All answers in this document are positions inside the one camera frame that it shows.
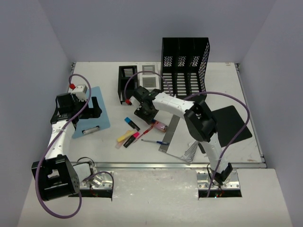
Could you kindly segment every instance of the blue pen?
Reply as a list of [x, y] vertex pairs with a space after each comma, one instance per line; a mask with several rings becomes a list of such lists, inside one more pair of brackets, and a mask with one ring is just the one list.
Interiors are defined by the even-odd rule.
[[166, 142], [162, 142], [162, 141], [156, 141], [156, 140], [145, 140], [145, 139], [141, 139], [142, 141], [145, 141], [145, 142], [152, 142], [152, 143], [159, 143], [161, 145], [169, 145], [169, 143], [166, 143]]

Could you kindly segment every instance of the pink highlighter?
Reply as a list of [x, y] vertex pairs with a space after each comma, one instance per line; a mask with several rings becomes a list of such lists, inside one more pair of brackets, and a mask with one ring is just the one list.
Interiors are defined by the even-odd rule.
[[132, 135], [130, 138], [128, 138], [128, 140], [125, 142], [125, 144], [123, 144], [123, 146], [126, 148], [129, 145], [131, 145], [131, 143], [140, 135], [139, 132], [136, 132], [134, 135]]

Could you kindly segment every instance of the cable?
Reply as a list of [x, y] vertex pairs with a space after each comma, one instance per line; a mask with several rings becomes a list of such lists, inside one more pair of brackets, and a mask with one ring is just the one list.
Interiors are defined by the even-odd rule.
[[91, 158], [89, 158], [89, 157], [81, 157], [81, 158], [79, 158], [79, 159], [77, 160], [76, 163], [78, 163], [81, 159], [84, 159], [84, 158], [89, 159], [89, 160], [94, 164], [94, 166], [95, 166], [95, 162], [94, 162]]
[[240, 135], [240, 133], [245, 129], [245, 127], [247, 126], [248, 122], [250, 121], [250, 110], [248, 109], [248, 107], [239, 99], [231, 96], [231, 95], [228, 95], [228, 94], [225, 94], [225, 93], [221, 93], [221, 92], [214, 92], [214, 91], [205, 91], [205, 92], [198, 92], [198, 93], [195, 93], [193, 95], [190, 95], [188, 97], [186, 97], [184, 100], [188, 100], [194, 96], [197, 96], [197, 95], [205, 95], [205, 94], [211, 94], [211, 95], [220, 95], [220, 96], [225, 96], [225, 97], [228, 97], [228, 98], [231, 98], [235, 101], [237, 101], [238, 103], [240, 103], [246, 110], [247, 112], [247, 119], [246, 119], [246, 122], [244, 123], [244, 125], [242, 126], [242, 128], [236, 133], [236, 135], [234, 135], [234, 137], [231, 139], [231, 141], [229, 141], [229, 143], [226, 145], [226, 147], [223, 149], [221, 155], [219, 156], [219, 160], [218, 160], [218, 163], [217, 163], [217, 166], [216, 168], [214, 169], [213, 171], [213, 176], [211, 178], [211, 181], [209, 183], [209, 186], [208, 186], [208, 191], [207, 191], [207, 198], [209, 197], [209, 193], [210, 193], [210, 189], [212, 187], [212, 182], [214, 181], [214, 176], [215, 174], [217, 173], [217, 170], [219, 168], [219, 165], [221, 163], [221, 159], [224, 155], [224, 153], [226, 152], [227, 148], [232, 144], [232, 142]]
[[[137, 73], [133, 74], [133, 75], [129, 78], [129, 80], [127, 81], [127, 83], [126, 83], [126, 85], [125, 85], [125, 88], [124, 88], [124, 96], [125, 96], [125, 98], [126, 98], [126, 88], [127, 88], [128, 83], [130, 82], [130, 80], [131, 80], [134, 76], [136, 76], [136, 75], [138, 75], [139, 73], [142, 73], [142, 72], [153, 73], [153, 74], [156, 74], [156, 75], [158, 75], [159, 77], [161, 77], [161, 78], [164, 80], [164, 82], [167, 84], [167, 87], [168, 87], [168, 89], [169, 89], [169, 94], [172, 96], [172, 93], [171, 93], [169, 84], [168, 84], [168, 82], [166, 81], [166, 79], [165, 79], [163, 76], [161, 76], [159, 73], [156, 73], [156, 72], [153, 72], [153, 71], [140, 71], [140, 72], [137, 72]], [[212, 182], [214, 181], [214, 176], [215, 176], [215, 174], [217, 173], [217, 170], [218, 170], [219, 165], [220, 165], [220, 163], [221, 163], [221, 159], [222, 159], [224, 153], [226, 152], [227, 148], [232, 144], [232, 142], [239, 136], [239, 134], [240, 134], [240, 133], [245, 129], [245, 127], [247, 126], [248, 122], [250, 121], [250, 111], [249, 111], [248, 107], [247, 107], [241, 100], [239, 100], [239, 99], [237, 99], [237, 98], [235, 98], [235, 97], [233, 97], [233, 96], [231, 96], [231, 95], [228, 95], [228, 94], [225, 94], [225, 93], [221, 93], [221, 92], [215, 92], [215, 91], [198, 92], [198, 93], [195, 93], [195, 94], [193, 94], [193, 95], [190, 95], [190, 96], [184, 98], [184, 100], [188, 100], [188, 99], [190, 99], [190, 98], [192, 98], [192, 97], [195, 97], [195, 96], [198, 96], [198, 95], [205, 95], [205, 94], [220, 95], [220, 96], [225, 96], [225, 97], [231, 98], [231, 99], [235, 100], [236, 102], [240, 103], [240, 104], [245, 108], [245, 110], [246, 110], [246, 112], [247, 112], [247, 119], [246, 119], [246, 122], [244, 123], [244, 125], [242, 126], [242, 128], [236, 133], [236, 135], [234, 135], [234, 137], [231, 139], [231, 141], [226, 145], [226, 147], [224, 148], [224, 150], [222, 151], [222, 153], [221, 153], [221, 155], [220, 155], [220, 157], [219, 157], [217, 166], [216, 166], [215, 170], [213, 171], [213, 176], [212, 176], [211, 181], [210, 181], [210, 183], [209, 183], [209, 187], [208, 187], [208, 191], [207, 191], [207, 197], [209, 197], [209, 193], [210, 193], [210, 189], [211, 189], [211, 186], [212, 186]]]
[[133, 74], [133, 75], [128, 79], [127, 83], [125, 84], [125, 87], [124, 87], [124, 98], [125, 98], [125, 100], [127, 99], [127, 98], [126, 98], [126, 88], [127, 88], [128, 84], [129, 84], [129, 82], [131, 81], [131, 79], [132, 79], [133, 77], [135, 77], [135, 76], [137, 76], [139, 73], [143, 73], [143, 72], [153, 73], [153, 74], [156, 74], [156, 75], [158, 75], [159, 77], [161, 77], [162, 80], [164, 80], [164, 82], [166, 83], [167, 88], [169, 89], [169, 95], [170, 95], [170, 96], [173, 96], [173, 93], [172, 93], [171, 90], [170, 90], [169, 84], [168, 84], [167, 80], [166, 80], [163, 76], [161, 76], [159, 73], [153, 72], [153, 71], [140, 71], [140, 72], [136, 72], [135, 74]]
[[48, 147], [47, 147], [45, 153], [42, 155], [42, 157], [41, 157], [41, 159], [40, 159], [40, 161], [39, 161], [39, 163], [38, 163], [37, 170], [36, 170], [36, 175], [35, 175], [35, 189], [36, 189], [36, 194], [37, 194], [37, 198], [38, 198], [38, 201], [39, 201], [40, 205], [41, 205], [42, 208], [43, 208], [47, 213], [49, 213], [50, 215], [52, 215], [52, 216], [54, 216], [54, 217], [56, 217], [56, 218], [62, 218], [62, 219], [71, 218], [71, 217], [75, 216], [75, 215], [79, 212], [79, 210], [80, 210], [80, 208], [81, 208], [81, 205], [82, 205], [82, 196], [81, 196], [81, 192], [79, 192], [79, 205], [78, 205], [78, 208], [76, 209], [76, 211], [75, 211], [74, 213], [72, 213], [72, 214], [70, 214], [70, 215], [59, 215], [59, 214], [56, 214], [56, 213], [52, 212], [52, 211], [45, 205], [45, 203], [43, 202], [43, 200], [42, 200], [42, 198], [41, 198], [40, 191], [39, 191], [39, 173], [40, 173], [41, 165], [42, 165], [42, 163], [43, 163], [43, 161], [44, 161], [44, 158], [45, 158], [47, 152], [49, 151], [49, 149], [52, 147], [52, 145], [55, 143], [55, 141], [61, 136], [61, 134], [62, 134], [63, 130], [66, 128], [66, 126], [67, 126], [70, 122], [72, 122], [76, 117], [78, 117], [79, 114], [80, 114], [80, 113], [87, 107], [87, 105], [89, 104], [89, 100], [90, 100], [90, 96], [91, 96], [91, 87], [90, 87], [90, 84], [89, 84], [88, 80], [87, 80], [84, 76], [82, 76], [82, 75], [80, 75], [80, 74], [72, 74], [72, 75], [70, 75], [70, 77], [69, 77], [69, 83], [71, 83], [71, 79], [72, 79], [73, 76], [78, 76], [78, 77], [81, 77], [82, 79], [85, 80], [85, 82], [87, 83], [87, 85], [88, 85], [88, 87], [89, 87], [89, 97], [88, 97], [86, 103], [84, 104], [84, 106], [83, 106], [83, 107], [82, 107], [82, 108], [81, 108], [81, 109], [80, 109], [80, 110], [79, 110], [71, 119], [69, 119], [69, 120], [65, 123], [65, 125], [62, 127], [62, 130], [58, 133], [58, 135], [55, 136], [55, 138], [52, 140], [52, 142], [50, 142], [50, 144], [48, 145]]
[[211, 179], [212, 176], [210, 175], [210, 171], [209, 171], [209, 169], [208, 169], [208, 166], [209, 166], [209, 165], [210, 165], [210, 163], [207, 164], [206, 169], [207, 169], [207, 172], [208, 172], [209, 179]]
[[99, 171], [99, 172], [97, 172], [97, 173], [95, 173], [93, 175], [90, 175], [89, 177], [85, 178], [83, 181], [88, 181], [91, 178], [97, 176], [98, 174], [103, 174], [103, 173], [108, 174], [112, 178], [112, 181], [113, 181], [113, 183], [112, 183], [112, 190], [113, 190], [113, 193], [114, 193], [114, 183], [115, 183], [114, 182], [114, 176], [110, 172], [108, 172], [108, 171]]

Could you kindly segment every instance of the red cap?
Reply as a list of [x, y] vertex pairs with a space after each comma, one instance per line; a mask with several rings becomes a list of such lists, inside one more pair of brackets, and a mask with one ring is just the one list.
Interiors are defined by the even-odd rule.
[[137, 138], [139, 135], [140, 135], [140, 133], [139, 133], [139, 132], [136, 132], [133, 136], [134, 136], [135, 138]]
[[75, 89], [76, 88], [76, 86], [74, 85], [74, 84], [70, 84], [70, 89]]
[[126, 104], [131, 105], [131, 101], [129, 99], [125, 100]]

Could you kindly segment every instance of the black mesh file organizer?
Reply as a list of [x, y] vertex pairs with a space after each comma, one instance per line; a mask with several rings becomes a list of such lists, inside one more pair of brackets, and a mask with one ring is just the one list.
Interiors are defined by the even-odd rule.
[[[208, 38], [163, 38], [161, 74], [178, 98], [206, 91], [204, 78], [209, 50]], [[161, 89], [169, 93], [164, 81]]]

